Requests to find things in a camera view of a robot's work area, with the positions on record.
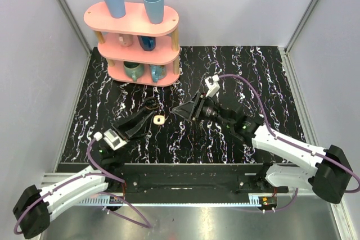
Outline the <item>beige earbud charging case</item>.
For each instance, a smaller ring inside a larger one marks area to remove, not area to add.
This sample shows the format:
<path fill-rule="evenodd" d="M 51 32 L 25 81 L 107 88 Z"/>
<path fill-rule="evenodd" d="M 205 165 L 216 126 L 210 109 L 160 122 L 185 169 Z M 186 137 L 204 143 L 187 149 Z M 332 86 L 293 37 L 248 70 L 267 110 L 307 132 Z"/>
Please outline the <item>beige earbud charging case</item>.
<path fill-rule="evenodd" d="M 165 116 L 163 116 L 163 115 L 156 115 L 156 116 L 154 116 L 154 118 L 153 118 L 153 123 L 154 123 L 155 125 L 164 125 L 164 123 L 165 123 Z"/>

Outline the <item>black earbud charging case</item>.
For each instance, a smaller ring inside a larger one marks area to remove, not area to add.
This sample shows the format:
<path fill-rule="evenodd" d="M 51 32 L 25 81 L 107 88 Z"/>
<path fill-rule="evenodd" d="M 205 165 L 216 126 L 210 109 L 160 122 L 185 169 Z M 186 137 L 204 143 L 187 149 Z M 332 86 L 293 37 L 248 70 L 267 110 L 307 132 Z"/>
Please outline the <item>black earbud charging case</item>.
<path fill-rule="evenodd" d="M 155 110 L 159 107 L 158 99 L 155 97 L 149 97 L 144 100 L 144 106 L 148 110 Z"/>

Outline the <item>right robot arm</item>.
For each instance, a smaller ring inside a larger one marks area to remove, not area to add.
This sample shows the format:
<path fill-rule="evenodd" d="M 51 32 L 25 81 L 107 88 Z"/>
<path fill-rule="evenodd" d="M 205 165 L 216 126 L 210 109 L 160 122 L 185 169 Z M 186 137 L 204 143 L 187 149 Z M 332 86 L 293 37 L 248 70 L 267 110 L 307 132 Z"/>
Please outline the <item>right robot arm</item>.
<path fill-rule="evenodd" d="M 241 106 L 233 110 L 199 92 L 172 111 L 189 121 L 212 121 L 240 143 L 292 163 L 267 165 L 264 174 L 255 179 L 258 191 L 268 193 L 274 187 L 294 187 L 310 190 L 329 203 L 341 202 L 352 168 L 340 147 L 323 148 L 285 136 L 267 127 L 263 120 L 246 115 Z"/>

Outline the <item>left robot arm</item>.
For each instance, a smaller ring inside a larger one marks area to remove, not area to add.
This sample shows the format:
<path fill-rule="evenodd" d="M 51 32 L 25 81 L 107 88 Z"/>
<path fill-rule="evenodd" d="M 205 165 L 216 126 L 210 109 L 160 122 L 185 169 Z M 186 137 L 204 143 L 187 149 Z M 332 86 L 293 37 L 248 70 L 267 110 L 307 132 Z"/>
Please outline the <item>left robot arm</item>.
<path fill-rule="evenodd" d="M 31 239 L 48 228 L 57 214 L 61 214 L 81 200 L 107 190 L 117 192 L 126 187 L 124 179 L 105 169 L 91 156 L 95 142 L 104 140 L 113 152 L 120 150 L 129 142 L 144 137 L 145 127 L 152 122 L 155 111 L 149 107 L 121 120 L 109 130 L 94 134 L 87 147 L 90 165 L 75 175 L 56 184 L 38 189 L 35 185 L 27 187 L 13 208 L 17 220 L 13 232 Z"/>

